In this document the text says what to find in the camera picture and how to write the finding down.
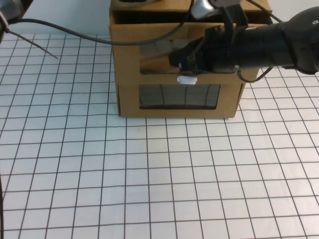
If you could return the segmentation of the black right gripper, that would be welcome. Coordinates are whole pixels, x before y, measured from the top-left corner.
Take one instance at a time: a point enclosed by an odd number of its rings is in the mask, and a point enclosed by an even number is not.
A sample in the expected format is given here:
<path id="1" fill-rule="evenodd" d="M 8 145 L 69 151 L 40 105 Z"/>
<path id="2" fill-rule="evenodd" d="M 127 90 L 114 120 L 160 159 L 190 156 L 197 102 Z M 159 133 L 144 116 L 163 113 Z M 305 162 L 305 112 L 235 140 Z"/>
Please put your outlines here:
<path id="1" fill-rule="evenodd" d="M 235 50 L 236 30 L 234 25 L 206 29 L 204 37 L 192 40 L 168 55 L 170 66 L 178 67 L 182 75 L 235 73 L 240 70 Z"/>

